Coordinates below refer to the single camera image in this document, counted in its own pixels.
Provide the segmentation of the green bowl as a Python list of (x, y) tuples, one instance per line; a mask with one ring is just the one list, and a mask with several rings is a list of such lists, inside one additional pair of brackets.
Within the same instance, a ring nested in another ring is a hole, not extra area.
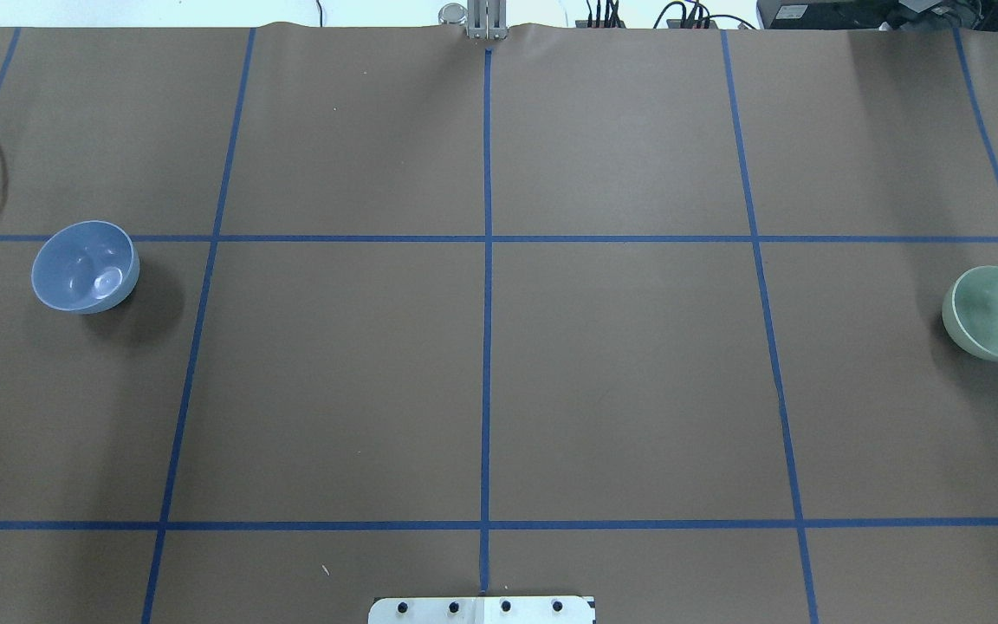
[(974, 266), (962, 273), (940, 308), (950, 339), (974, 358), (998, 362), (998, 266)]

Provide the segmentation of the brown paper table cover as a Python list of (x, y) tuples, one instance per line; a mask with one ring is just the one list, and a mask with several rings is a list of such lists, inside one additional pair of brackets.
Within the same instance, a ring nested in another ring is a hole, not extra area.
[(982, 265), (998, 33), (0, 29), (0, 623), (998, 623)]

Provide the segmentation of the blue bowl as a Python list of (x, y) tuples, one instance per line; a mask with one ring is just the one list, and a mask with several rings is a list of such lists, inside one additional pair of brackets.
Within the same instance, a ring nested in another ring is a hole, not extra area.
[(122, 304), (138, 284), (141, 256), (116, 224), (88, 220), (53, 234), (36, 253), (30, 283), (45, 307), (98, 315)]

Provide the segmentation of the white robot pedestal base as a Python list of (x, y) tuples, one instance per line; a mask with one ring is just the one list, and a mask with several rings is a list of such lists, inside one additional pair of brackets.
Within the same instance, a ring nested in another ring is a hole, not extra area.
[(368, 623), (595, 623), (592, 597), (578, 595), (386, 597)]

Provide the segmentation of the aluminium frame post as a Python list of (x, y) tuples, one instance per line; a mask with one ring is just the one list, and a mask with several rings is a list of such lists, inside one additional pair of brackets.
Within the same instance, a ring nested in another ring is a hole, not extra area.
[(466, 1), (466, 36), (474, 40), (503, 40), (509, 33), (506, 0)]

